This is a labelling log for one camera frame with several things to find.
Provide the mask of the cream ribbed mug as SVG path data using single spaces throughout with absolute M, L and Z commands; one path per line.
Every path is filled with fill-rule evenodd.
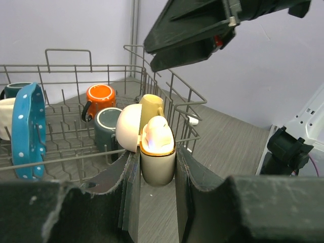
M 12 130 L 12 116 L 13 116 L 13 108 L 15 104 L 16 98 L 8 98 L 1 100 L 1 106 L 0 106 L 0 123 L 1 123 L 1 134 L 0 137 L 3 140 L 9 140 L 9 135 L 7 133 L 7 130 L 9 131 L 9 134 L 11 135 Z

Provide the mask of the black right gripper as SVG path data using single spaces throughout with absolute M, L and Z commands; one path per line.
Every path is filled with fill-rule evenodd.
M 214 37 L 218 51 L 235 37 L 235 28 L 284 9 L 304 18 L 311 1 L 168 1 L 148 33 L 144 48 L 150 54 Z

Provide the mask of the beige earbud in case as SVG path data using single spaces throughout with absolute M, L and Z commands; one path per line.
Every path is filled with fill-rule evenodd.
M 174 139 L 172 130 L 163 116 L 151 118 L 142 130 L 142 147 L 152 154 L 165 154 L 172 151 Z

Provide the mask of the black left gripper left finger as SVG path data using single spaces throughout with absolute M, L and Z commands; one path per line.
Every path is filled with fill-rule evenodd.
M 77 186 L 1 183 L 1 242 L 137 242 L 140 154 L 125 151 Z

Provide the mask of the yellow mug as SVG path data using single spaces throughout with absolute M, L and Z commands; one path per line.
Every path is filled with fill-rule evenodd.
M 157 115 L 164 116 L 164 100 L 161 97 L 153 94 L 145 94 L 141 98 L 140 104 L 142 105 L 142 111 L 139 134 L 141 134 L 143 127 L 151 118 Z

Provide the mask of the blue polka dot plate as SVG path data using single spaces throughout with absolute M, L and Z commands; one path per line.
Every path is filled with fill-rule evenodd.
M 21 179 L 41 179 L 46 155 L 46 113 L 41 87 L 24 86 L 17 93 L 13 107 L 11 133 L 12 162 Z

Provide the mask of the white earbud case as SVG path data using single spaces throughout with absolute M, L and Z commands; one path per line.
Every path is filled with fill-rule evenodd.
M 191 126 L 197 126 L 199 123 L 199 120 L 197 118 L 194 118 L 192 116 L 188 116 L 188 122 Z

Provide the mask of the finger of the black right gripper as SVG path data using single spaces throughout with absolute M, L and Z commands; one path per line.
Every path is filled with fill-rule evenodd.
M 225 48 L 234 37 L 235 33 L 229 32 L 158 52 L 150 62 L 151 70 L 158 72 L 208 60 L 215 52 Z

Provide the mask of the dark teal mug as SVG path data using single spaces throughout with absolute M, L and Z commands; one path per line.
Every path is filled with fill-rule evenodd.
M 1 91 L 1 100 L 8 98 L 15 98 L 18 92 L 25 86 L 30 85 L 31 83 L 22 82 L 22 83 L 12 83 L 8 84 Z

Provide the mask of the beige earbud charging case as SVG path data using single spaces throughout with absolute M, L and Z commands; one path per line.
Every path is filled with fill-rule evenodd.
M 145 182 L 153 187 L 169 184 L 175 173 L 176 143 L 171 152 L 152 154 L 142 147 L 142 131 L 139 134 L 141 104 L 132 104 L 122 110 L 116 125 L 116 139 L 122 148 L 140 152 L 140 168 Z

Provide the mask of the left aluminium frame post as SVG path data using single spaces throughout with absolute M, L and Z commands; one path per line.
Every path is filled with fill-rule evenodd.
M 138 28 L 139 28 L 139 12 L 140 12 L 140 1 L 139 0 L 132 0 L 132 7 L 131 7 L 131 33 L 130 33 L 130 64 L 131 67 L 131 77 L 135 78 L 135 70 L 136 70 L 136 62 L 137 58 L 135 53 L 137 52 L 137 47 L 134 47 L 138 44 Z

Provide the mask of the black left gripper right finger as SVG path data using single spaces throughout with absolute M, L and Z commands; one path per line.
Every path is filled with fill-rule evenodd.
M 180 242 L 323 242 L 323 178 L 222 179 L 176 147 Z

